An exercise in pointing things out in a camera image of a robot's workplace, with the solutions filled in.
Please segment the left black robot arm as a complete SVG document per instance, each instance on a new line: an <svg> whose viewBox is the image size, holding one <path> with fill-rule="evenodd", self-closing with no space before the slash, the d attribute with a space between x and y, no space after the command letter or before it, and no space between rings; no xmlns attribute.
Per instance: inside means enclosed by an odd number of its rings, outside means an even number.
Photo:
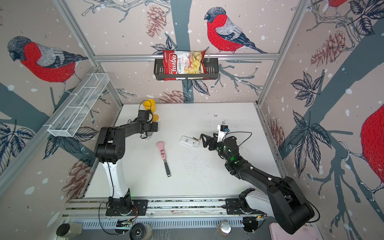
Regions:
<svg viewBox="0 0 384 240"><path fill-rule="evenodd" d="M153 122L150 110L139 110L137 118L125 125L101 128L94 154L102 163L110 185L107 216L127 216L136 211L121 161L126 152L126 138L157 131L158 123Z"/></svg>

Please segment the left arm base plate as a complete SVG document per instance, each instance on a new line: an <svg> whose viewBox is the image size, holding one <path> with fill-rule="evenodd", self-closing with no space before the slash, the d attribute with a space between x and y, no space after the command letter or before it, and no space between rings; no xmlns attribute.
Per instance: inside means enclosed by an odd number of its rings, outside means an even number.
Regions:
<svg viewBox="0 0 384 240"><path fill-rule="evenodd" d="M107 203L106 216L144 216L148 207L148 200L109 199Z"/></svg>

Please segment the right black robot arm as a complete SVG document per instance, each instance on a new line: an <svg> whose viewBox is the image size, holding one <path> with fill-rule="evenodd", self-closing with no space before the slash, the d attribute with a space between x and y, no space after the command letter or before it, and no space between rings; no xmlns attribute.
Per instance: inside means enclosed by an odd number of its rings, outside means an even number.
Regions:
<svg viewBox="0 0 384 240"><path fill-rule="evenodd" d="M268 196L274 218L288 234L292 235L311 223L315 213L319 212L292 178L272 176L245 160L239 153L236 137L219 142L218 134L212 137L201 134L201 139L204 148L216 151L225 160L225 167L232 176L252 184Z"/></svg>

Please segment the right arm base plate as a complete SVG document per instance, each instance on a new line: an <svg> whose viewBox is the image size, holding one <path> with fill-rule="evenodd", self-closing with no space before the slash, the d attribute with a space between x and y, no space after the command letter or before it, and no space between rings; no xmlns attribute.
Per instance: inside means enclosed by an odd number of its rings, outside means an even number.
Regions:
<svg viewBox="0 0 384 240"><path fill-rule="evenodd" d="M266 215L266 213L259 210L252 210L250 208L244 210L238 198L225 199L225 204L221 207L227 211L228 215Z"/></svg>

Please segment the white remote control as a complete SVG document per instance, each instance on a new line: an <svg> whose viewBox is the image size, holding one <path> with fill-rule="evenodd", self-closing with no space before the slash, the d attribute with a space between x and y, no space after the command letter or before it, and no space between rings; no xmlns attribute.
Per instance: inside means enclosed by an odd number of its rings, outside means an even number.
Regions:
<svg viewBox="0 0 384 240"><path fill-rule="evenodd" d="M200 144L200 140L196 138L190 138L187 136L181 136L180 143L189 147L197 148Z"/></svg>

